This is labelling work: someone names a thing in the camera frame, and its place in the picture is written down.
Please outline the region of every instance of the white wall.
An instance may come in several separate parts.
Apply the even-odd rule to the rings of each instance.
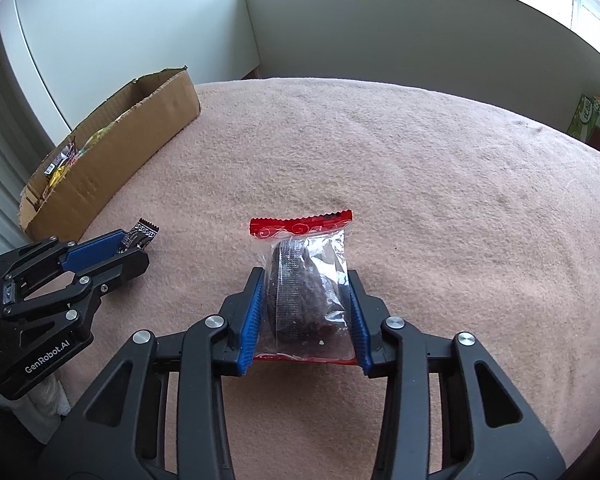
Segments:
[[[53,106],[66,123],[50,122],[55,142],[138,76],[187,65],[205,83],[259,63],[244,0],[6,1],[0,31],[16,78],[43,126]]]
[[[20,192],[52,145],[22,107],[0,44],[0,254],[29,243],[20,230]]]
[[[494,104],[563,131],[580,94],[600,93],[600,54],[517,0],[247,5],[263,76],[416,86]]]

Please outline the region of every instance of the metal screw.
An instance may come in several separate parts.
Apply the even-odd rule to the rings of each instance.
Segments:
[[[134,343],[139,345],[148,342],[149,339],[151,339],[151,333],[148,330],[138,330],[133,336]]]
[[[458,342],[464,346],[472,346],[475,343],[475,337],[468,332],[461,332],[458,334]]]
[[[404,320],[398,316],[389,316],[386,321],[386,325],[389,328],[402,328],[404,326]]]
[[[205,325],[209,328],[220,328],[224,325],[224,318],[222,316],[209,316],[205,319]]]

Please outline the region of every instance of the clear plastic bag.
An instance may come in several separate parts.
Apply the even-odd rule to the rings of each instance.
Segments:
[[[351,211],[294,219],[253,219],[266,242],[259,359],[350,364],[349,278],[344,257]]]

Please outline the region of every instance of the cardboard box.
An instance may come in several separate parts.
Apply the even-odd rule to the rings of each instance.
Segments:
[[[200,114],[187,68],[170,68],[124,85],[96,108],[50,153],[20,200],[20,225],[32,240],[55,235],[79,240],[127,180]],[[97,131],[106,133],[78,158],[38,209],[48,183],[45,169],[75,139],[80,150]]]
[[[589,98],[583,94],[567,129],[567,135],[587,142],[598,117],[600,117],[600,95]]]

